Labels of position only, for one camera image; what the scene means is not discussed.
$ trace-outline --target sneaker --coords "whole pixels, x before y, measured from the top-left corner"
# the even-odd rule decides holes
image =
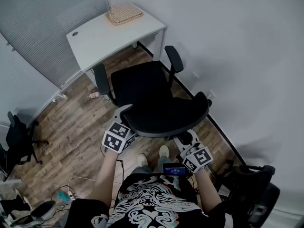
[[[144,154],[139,154],[137,157],[138,166],[148,165],[147,157]]]
[[[162,145],[161,147],[160,147],[160,157],[162,157],[162,156],[167,156],[168,158],[169,158],[169,149],[168,149],[168,146],[167,145]]]

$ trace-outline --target jeans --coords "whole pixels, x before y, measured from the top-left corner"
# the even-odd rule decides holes
[[[162,156],[158,159],[157,169],[158,173],[163,173],[163,164],[172,163],[172,161],[167,156]],[[138,166],[136,167],[131,174],[152,174],[152,170],[149,166]]]

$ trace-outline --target black t-shirt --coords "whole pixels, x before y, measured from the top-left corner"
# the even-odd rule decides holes
[[[103,202],[77,199],[72,202],[65,228],[223,228],[224,225],[225,213],[217,207],[204,213],[185,178],[132,174],[123,182],[110,216]]]

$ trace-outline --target black chair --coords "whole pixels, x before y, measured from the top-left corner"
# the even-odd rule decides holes
[[[193,99],[173,97],[171,86],[174,74],[184,67],[173,46],[165,50],[171,61],[169,81],[160,62],[148,62],[128,67],[111,74],[114,99],[105,66],[94,67],[96,84],[102,95],[108,95],[119,107],[132,104],[121,113],[123,123],[143,137],[171,137],[187,131],[208,114],[211,101],[202,92]]]
[[[15,165],[23,165],[30,162],[31,156],[33,155],[37,163],[42,164],[42,161],[38,161],[33,144],[36,143],[38,146],[40,143],[48,145],[48,141],[35,141],[32,140],[34,134],[34,128],[38,125],[38,122],[34,122],[31,128],[20,121],[20,119],[9,112],[8,113],[10,126],[6,136],[6,142],[9,149],[6,151],[0,144],[0,170],[3,172],[5,179],[8,178]]]
[[[15,220],[10,227],[16,228],[41,228],[44,222],[52,219],[56,213],[56,202],[46,201],[35,208],[29,215]]]
[[[280,189],[272,184],[275,173],[272,166],[230,166],[217,177],[214,184],[217,191],[224,185],[230,193],[221,196],[226,213],[232,215],[234,228],[242,227],[242,221],[248,227],[260,228],[268,218],[280,195]]]

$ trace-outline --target desk leg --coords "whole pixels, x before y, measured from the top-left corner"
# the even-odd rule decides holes
[[[163,29],[155,34],[153,61],[158,61],[161,55]]]
[[[88,78],[92,81],[92,83],[97,87],[97,84],[96,84],[96,80],[95,80],[95,76],[93,74],[93,72],[91,70],[87,70],[85,72],[85,74],[88,76]]]

